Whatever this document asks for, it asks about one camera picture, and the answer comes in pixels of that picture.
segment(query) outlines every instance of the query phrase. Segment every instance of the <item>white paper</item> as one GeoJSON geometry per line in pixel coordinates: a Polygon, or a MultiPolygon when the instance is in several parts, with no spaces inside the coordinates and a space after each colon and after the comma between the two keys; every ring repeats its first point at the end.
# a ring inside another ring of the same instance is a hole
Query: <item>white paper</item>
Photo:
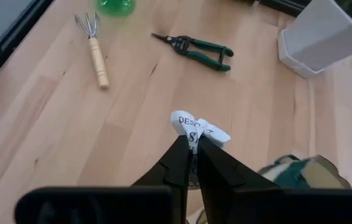
{"type": "Polygon", "coordinates": [[[210,124],[204,119],[196,120],[193,115],[186,111],[173,111],[170,116],[172,126],[178,135],[186,135],[188,145],[193,153],[190,174],[188,176],[188,188],[190,190],[199,189],[200,183],[197,176],[197,160],[198,160],[198,140],[201,135],[207,137],[210,141],[219,147],[230,141],[230,136],[215,125],[210,124]]]}

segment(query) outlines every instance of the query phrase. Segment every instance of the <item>wooden tabletop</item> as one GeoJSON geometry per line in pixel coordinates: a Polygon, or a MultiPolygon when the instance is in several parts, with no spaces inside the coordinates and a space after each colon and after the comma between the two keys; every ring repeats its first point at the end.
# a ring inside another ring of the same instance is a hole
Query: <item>wooden tabletop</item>
{"type": "MultiPolygon", "coordinates": [[[[252,169],[321,154],[352,184],[352,56],[300,78],[277,58],[293,18],[231,0],[138,0],[129,17],[101,15],[101,91],[74,21],[84,12],[93,1],[55,1],[0,70],[0,223],[37,187],[132,184],[176,139],[173,110],[226,131],[225,150],[252,169]],[[232,69],[182,57],[151,32],[226,45],[232,69]]],[[[189,212],[201,206],[199,191],[189,200],[189,212]]]]}

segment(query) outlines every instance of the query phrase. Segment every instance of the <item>green bottle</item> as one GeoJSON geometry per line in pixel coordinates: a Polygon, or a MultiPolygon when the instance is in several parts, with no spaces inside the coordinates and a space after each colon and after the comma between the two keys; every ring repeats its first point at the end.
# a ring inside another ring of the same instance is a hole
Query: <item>green bottle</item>
{"type": "Polygon", "coordinates": [[[96,7],[109,16],[128,16],[135,6],[136,0],[95,0],[96,7]]]}

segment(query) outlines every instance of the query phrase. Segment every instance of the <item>white container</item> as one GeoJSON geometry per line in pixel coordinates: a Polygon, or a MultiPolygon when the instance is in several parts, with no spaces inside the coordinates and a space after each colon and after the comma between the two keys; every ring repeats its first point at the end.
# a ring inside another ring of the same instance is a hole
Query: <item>white container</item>
{"type": "Polygon", "coordinates": [[[279,58],[310,78],[352,55],[352,18],[334,0],[312,0],[278,38],[279,58]]]}

